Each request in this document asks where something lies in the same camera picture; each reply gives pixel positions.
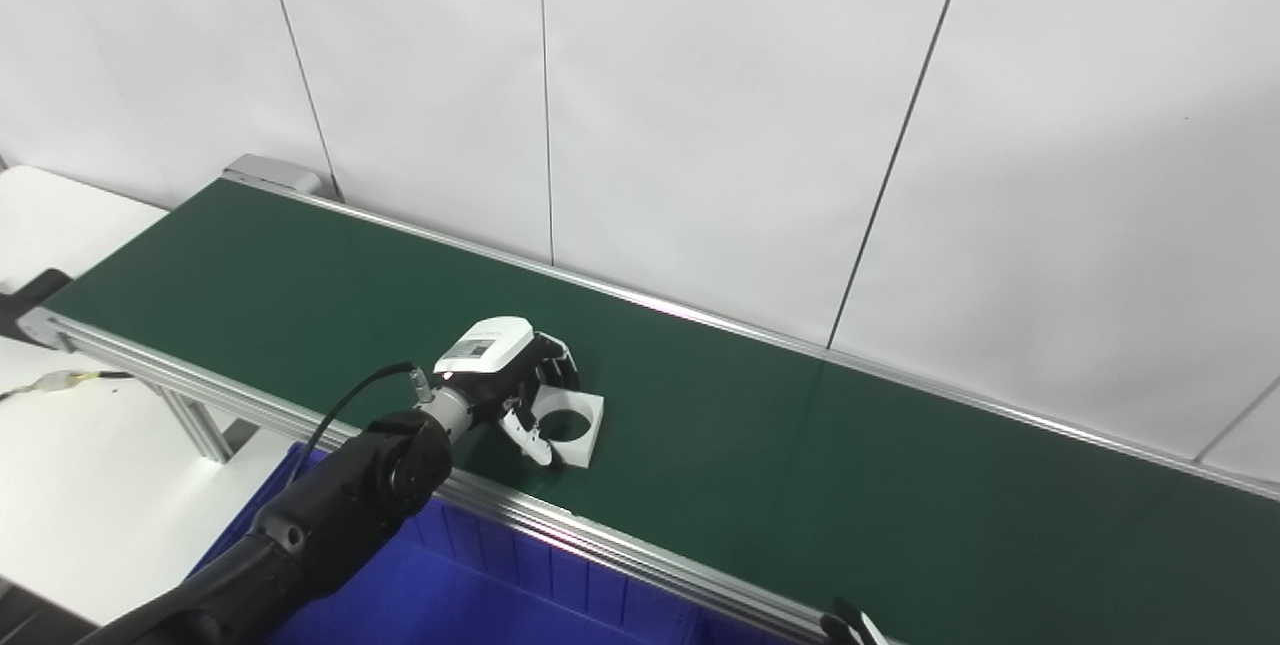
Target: white table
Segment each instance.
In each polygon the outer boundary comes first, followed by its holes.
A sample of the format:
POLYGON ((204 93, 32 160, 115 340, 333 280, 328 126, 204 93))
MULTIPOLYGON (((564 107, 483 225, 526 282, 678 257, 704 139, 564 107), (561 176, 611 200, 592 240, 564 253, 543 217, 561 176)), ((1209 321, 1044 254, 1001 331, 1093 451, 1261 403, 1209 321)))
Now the white table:
MULTIPOLYGON (((78 276, 163 215, 33 168, 0 171, 0 291, 50 266, 78 276)), ((102 369, 0 339, 0 390, 102 369)), ((219 466, 141 381, 13 395, 0 402, 0 578, 109 622, 187 576, 288 444, 260 431, 219 466)))

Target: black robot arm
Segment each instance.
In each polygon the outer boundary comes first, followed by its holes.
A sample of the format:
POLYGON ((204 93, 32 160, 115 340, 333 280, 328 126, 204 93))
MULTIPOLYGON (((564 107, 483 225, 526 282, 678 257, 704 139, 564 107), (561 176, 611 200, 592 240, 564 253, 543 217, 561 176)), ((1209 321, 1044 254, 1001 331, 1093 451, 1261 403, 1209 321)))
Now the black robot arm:
POLYGON ((81 645, 259 642, 342 587, 451 470, 451 436, 434 417, 389 413, 275 495, 218 559, 81 645))

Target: circular hole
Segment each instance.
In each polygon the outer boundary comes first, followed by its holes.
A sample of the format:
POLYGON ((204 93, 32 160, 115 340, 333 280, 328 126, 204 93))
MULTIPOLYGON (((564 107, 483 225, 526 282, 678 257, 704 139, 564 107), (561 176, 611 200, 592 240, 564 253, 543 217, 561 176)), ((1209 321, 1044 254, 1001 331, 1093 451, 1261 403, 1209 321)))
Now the circular hole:
POLYGON ((556 411, 547 413, 547 417, 538 421, 538 430, 541 431, 544 440, 576 440, 580 436, 586 435, 590 430, 591 421, 586 420, 586 416, 575 411, 556 411))

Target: blue crate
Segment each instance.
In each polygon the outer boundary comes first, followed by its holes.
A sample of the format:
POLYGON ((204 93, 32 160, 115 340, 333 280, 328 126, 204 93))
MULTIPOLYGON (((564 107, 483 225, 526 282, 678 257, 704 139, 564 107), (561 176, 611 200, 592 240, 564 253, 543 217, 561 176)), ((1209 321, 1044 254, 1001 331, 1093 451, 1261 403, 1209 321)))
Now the blue crate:
MULTIPOLYGON (((196 569, 239 540, 288 481, 301 445, 233 518, 196 569)), ((312 456, 315 465, 323 456, 312 456)), ((334 595, 311 603, 274 645, 781 645, 782 641, 431 500, 334 595)))

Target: panel seam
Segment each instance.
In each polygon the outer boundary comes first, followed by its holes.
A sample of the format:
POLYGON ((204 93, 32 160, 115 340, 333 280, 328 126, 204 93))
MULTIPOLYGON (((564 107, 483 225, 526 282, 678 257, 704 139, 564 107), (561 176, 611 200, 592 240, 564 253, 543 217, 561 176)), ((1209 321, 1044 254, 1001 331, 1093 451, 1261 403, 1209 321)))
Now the panel seam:
POLYGON ((289 17, 289 8, 285 6, 284 0, 278 0, 280 3, 280 15, 284 17, 284 29, 289 33, 289 47, 293 47, 293 60, 298 63, 298 76, 302 77, 302 90, 307 95, 307 107, 311 107, 311 122, 316 125, 316 137, 320 138, 320 150, 324 152, 324 163, 329 166, 329 182, 333 183, 333 195, 338 198, 339 203, 346 202, 342 195, 342 186, 338 186, 338 175, 333 168, 333 157, 329 157, 329 143, 325 142, 324 129, 320 127, 320 113, 316 111, 316 101, 314 95, 311 95, 311 83, 307 81, 306 67, 302 65, 302 52, 298 49, 297 35, 293 33, 293 20, 289 17))
POLYGON ((1231 418, 1231 422, 1226 424, 1226 427, 1222 427, 1221 433, 1215 435, 1213 439, 1210 440, 1207 445, 1203 445, 1203 448, 1201 448, 1201 452, 1196 453, 1196 457, 1192 458, 1192 462, 1197 465, 1203 462, 1203 458, 1208 457, 1208 454, 1212 452, 1213 448, 1219 447, 1222 443, 1222 440, 1226 440, 1226 436, 1234 433, 1235 427, 1239 427, 1240 424, 1248 420, 1248 417, 1253 413, 1253 411, 1256 411, 1262 403, 1266 402, 1267 398, 1271 397, 1272 393, 1276 392, 1276 386, 1280 386, 1280 376, 1276 376, 1276 379, 1272 380, 1270 385, 1263 386, 1262 392, 1258 393, 1257 398, 1253 398, 1253 401, 1249 402, 1249 404, 1244 404, 1244 410, 1236 413, 1236 416, 1231 418))
POLYGON ((906 129, 911 124, 911 115, 915 111, 915 102, 920 97, 920 88, 924 84, 924 76, 928 74, 929 61, 933 60, 933 51, 938 44, 938 35, 942 33, 943 20, 947 19, 947 10, 951 8, 951 0, 942 0, 942 12, 938 12, 937 26, 933 26, 933 35, 929 38, 929 47, 924 51, 924 61, 920 65, 920 74, 915 78, 915 88, 911 90, 911 99, 906 102, 906 113, 902 116, 902 125, 897 131, 897 139, 893 143, 893 150, 888 157, 888 166, 884 168, 884 177, 881 180, 879 191, 876 195, 876 203, 872 206, 870 216, 867 219, 867 230, 863 232, 863 241, 858 246, 858 256, 854 257, 854 267, 849 274, 849 282, 845 284, 845 294, 840 299, 840 307, 836 308, 836 321, 831 325, 831 335, 827 337, 827 349, 831 349, 832 344, 836 342, 836 331, 840 330, 840 320, 845 315, 845 306, 849 303, 849 294, 854 289, 854 278, 858 276, 858 270, 863 264, 863 256, 867 253, 867 243, 870 239, 872 229, 876 227, 876 218, 879 215, 881 203, 884 200, 884 189, 888 188, 888 179, 893 174, 893 166, 897 163, 897 156, 902 148, 902 139, 906 138, 906 129))
POLYGON ((556 198, 552 193, 552 95, 547 74, 547 0, 538 0, 543 36, 543 127, 547 143, 547 252, 556 265, 556 198))

